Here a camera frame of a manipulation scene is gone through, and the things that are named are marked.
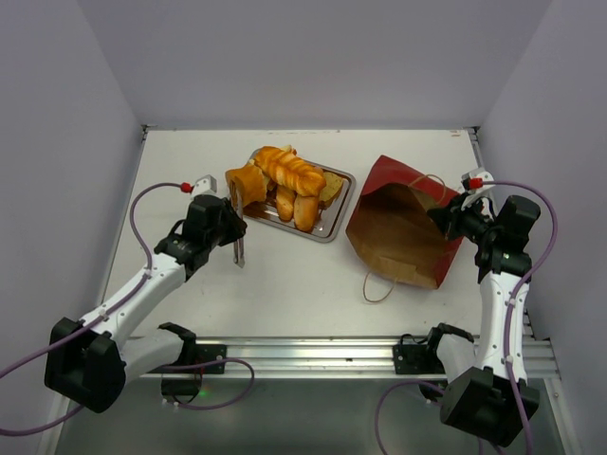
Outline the orange bread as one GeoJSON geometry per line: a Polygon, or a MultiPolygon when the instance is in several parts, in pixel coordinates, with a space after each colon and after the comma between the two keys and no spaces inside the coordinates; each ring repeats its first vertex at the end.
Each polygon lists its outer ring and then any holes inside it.
{"type": "Polygon", "coordinates": [[[241,196],[244,207],[267,199],[267,183],[263,171],[256,165],[248,163],[242,168],[228,170],[225,177],[234,207],[237,195],[241,196]]]}

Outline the red paper bag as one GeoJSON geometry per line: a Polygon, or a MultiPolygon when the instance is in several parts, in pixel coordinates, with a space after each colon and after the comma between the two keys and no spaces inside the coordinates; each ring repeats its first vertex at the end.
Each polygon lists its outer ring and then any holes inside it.
{"type": "Polygon", "coordinates": [[[458,194],[439,176],[389,156],[372,166],[345,233],[368,277],[435,290],[445,280],[459,240],[448,241],[428,215],[458,194]]]}

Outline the long glazed bread loaf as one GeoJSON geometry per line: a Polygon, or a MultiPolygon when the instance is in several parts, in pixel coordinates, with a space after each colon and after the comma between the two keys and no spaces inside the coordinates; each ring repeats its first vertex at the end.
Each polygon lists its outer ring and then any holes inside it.
{"type": "Polygon", "coordinates": [[[278,216],[283,222],[290,222],[294,214],[294,203],[296,192],[285,186],[278,185],[276,188],[276,210],[278,216]]]}

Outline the braided golden bread loaf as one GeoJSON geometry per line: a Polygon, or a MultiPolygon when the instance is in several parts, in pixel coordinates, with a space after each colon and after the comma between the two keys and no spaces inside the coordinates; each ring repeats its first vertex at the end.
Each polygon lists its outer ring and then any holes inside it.
{"type": "Polygon", "coordinates": [[[253,160],[278,185],[301,196],[319,196],[326,186],[323,173],[290,151],[265,146],[257,151],[253,160]]]}

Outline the golden baguette roll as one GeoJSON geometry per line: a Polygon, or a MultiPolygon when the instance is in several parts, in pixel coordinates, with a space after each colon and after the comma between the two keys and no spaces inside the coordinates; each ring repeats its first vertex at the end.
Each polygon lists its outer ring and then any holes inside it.
{"type": "Polygon", "coordinates": [[[319,212],[319,198],[316,196],[297,195],[294,202],[294,223],[300,231],[310,231],[316,222],[319,212]]]}

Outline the brown seeded bread slice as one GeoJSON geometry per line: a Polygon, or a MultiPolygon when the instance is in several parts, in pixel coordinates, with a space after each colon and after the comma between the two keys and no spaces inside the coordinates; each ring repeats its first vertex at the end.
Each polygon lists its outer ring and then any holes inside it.
{"type": "Polygon", "coordinates": [[[319,204],[323,209],[327,209],[339,197],[344,179],[331,172],[324,172],[323,177],[326,185],[319,195],[319,204]]]}

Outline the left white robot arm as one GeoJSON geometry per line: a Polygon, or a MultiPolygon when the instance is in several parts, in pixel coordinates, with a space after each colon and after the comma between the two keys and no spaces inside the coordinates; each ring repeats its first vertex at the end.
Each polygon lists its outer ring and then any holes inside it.
{"type": "Polygon", "coordinates": [[[196,196],[185,219],[174,224],[146,265],[114,296],[79,320],[62,318],[51,330],[46,386],[101,413],[134,379],[156,370],[206,372],[194,332],[171,322],[150,335],[131,337],[172,292],[209,260],[218,246],[242,239],[247,225],[227,198],[196,196]]]}

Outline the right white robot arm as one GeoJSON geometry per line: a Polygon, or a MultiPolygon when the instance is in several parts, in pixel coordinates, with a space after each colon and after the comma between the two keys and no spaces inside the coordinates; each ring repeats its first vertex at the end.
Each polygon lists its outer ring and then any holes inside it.
{"type": "Polygon", "coordinates": [[[540,404],[524,369],[523,315],[526,274],[532,268],[524,248],[541,209],[519,195],[508,197],[495,217],[484,214],[483,207],[482,200],[468,202],[459,194],[428,212],[447,239],[465,237],[477,246],[482,319],[478,337],[438,324],[422,359],[428,369],[447,376],[442,423],[507,447],[540,404]]]}

